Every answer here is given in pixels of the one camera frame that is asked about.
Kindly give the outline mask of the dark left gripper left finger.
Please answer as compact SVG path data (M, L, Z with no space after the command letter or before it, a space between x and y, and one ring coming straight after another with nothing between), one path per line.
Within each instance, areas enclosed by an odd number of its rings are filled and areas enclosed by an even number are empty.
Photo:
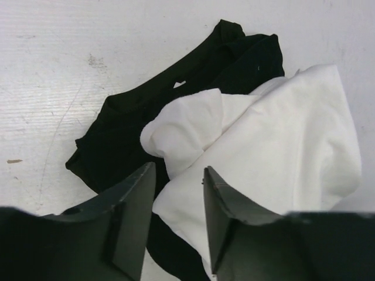
M140 280L156 184L150 162L59 215L1 208L2 280Z

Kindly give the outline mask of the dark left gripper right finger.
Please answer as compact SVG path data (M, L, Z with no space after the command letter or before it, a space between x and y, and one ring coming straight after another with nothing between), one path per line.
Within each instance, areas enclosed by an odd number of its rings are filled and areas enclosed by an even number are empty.
M218 280L373 280L374 214L278 215L204 170L211 269Z

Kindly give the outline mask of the black t-shirt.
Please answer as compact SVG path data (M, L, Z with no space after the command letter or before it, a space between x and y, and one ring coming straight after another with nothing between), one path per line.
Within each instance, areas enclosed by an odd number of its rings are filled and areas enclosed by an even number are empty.
M139 137L169 102L218 88L248 94L264 82L282 77L283 57L277 35L244 34L221 20L209 37L185 57L137 88L107 97L66 168L96 193L112 187L147 162L156 164L156 193L169 178L162 159L147 154Z

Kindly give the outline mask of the white t-shirt with robot print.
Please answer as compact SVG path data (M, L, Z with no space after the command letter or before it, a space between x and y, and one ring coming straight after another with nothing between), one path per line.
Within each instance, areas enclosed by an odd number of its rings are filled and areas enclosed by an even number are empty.
M277 214L326 211L362 181L357 133L338 68L317 65L273 78L247 95L219 89L178 98L141 132L169 182L153 211L211 273L202 178L213 167Z

